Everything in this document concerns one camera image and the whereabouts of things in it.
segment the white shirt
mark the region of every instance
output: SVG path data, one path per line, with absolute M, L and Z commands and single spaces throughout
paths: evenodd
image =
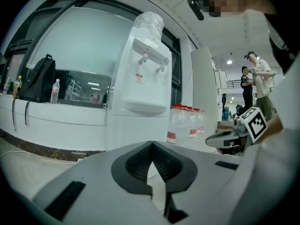
M 263 59 L 258 60 L 255 66 L 255 70 L 258 72 L 266 72 L 266 71 L 271 72 L 271 68 L 269 67 L 267 62 Z M 270 93 L 270 89 L 273 88 L 272 78 L 270 77 L 263 77 L 257 75 L 256 77 L 253 76 L 253 80 L 256 85 L 257 98 L 263 98 L 267 96 Z

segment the yellow bottle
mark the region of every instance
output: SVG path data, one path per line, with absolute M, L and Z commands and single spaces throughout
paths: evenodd
M 20 91 L 20 88 L 22 87 L 21 78 L 22 78 L 22 76 L 19 76 L 17 81 L 15 81 L 15 83 L 14 83 L 14 92 L 13 92 L 14 98 L 19 98 L 19 91 Z

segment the person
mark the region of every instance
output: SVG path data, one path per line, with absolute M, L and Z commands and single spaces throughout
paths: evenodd
M 241 14 L 248 9 L 264 13 L 269 27 L 270 45 L 273 55 L 284 74 L 288 71 L 300 51 L 298 23 L 293 19 L 297 14 L 297 0 L 195 0 L 200 9 L 211 16 Z M 278 113 L 268 122 L 267 131 L 259 142 L 283 129 Z
M 273 104 L 268 96 L 273 90 L 271 69 L 265 60 L 257 59 L 255 52 L 249 51 L 245 56 L 255 66 L 249 72 L 253 73 L 253 85 L 256 86 L 256 106 L 260 108 L 266 121 L 269 121 L 273 117 Z
M 242 67 L 242 77 L 240 78 L 240 86 L 242 87 L 243 97 L 245 101 L 244 111 L 247 111 L 250 107 L 253 106 L 253 96 L 252 96 L 252 81 L 247 77 L 248 68 L 246 66 Z
M 102 97 L 102 104 L 106 104 L 107 102 L 107 92 Z
M 242 112 L 241 112 L 242 110 L 241 110 L 239 104 L 236 105 L 235 109 L 236 109 L 236 115 L 237 116 L 241 116 L 242 115 Z
M 226 103 L 226 93 L 222 94 L 222 104 L 223 104 L 223 108 L 222 108 L 222 119 L 224 118 L 224 113 L 225 113 L 225 103 Z

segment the window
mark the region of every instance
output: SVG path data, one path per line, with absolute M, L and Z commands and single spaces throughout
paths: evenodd
M 117 56 L 139 14 L 141 11 L 114 0 L 48 0 L 12 39 L 6 52 L 6 57 L 11 56 L 11 63 L 6 64 L 10 73 L 5 76 L 25 78 L 50 54 L 60 79 L 59 102 L 103 107 Z M 172 52 L 173 105 L 181 102 L 180 44 L 167 29 L 162 42 Z
M 8 92 L 12 91 L 13 85 L 17 79 L 20 65 L 23 61 L 23 58 L 25 56 L 26 50 L 19 49 L 19 50 L 11 50 L 7 53 L 6 57 L 6 64 L 3 65 L 3 71 L 1 75 L 1 87 L 0 89 L 3 89 L 4 84 L 7 83 L 8 79 L 10 82 L 10 86 L 8 89 Z
M 59 103 L 103 108 L 112 78 L 86 71 L 56 70 L 60 80 Z
M 50 22 L 58 10 L 59 8 L 34 12 L 17 31 L 12 40 L 12 44 L 35 39 L 37 34 L 39 34 L 43 27 Z

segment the black backpack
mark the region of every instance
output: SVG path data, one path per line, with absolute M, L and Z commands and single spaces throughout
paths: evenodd
M 51 97 L 52 86 L 55 83 L 55 60 L 52 59 L 51 55 L 47 54 L 45 58 L 38 61 L 24 80 L 19 92 L 19 98 L 28 101 L 25 107 L 25 124 L 27 125 L 26 116 L 29 102 L 45 103 Z M 15 126 L 14 106 L 15 99 L 13 100 L 12 108 Z

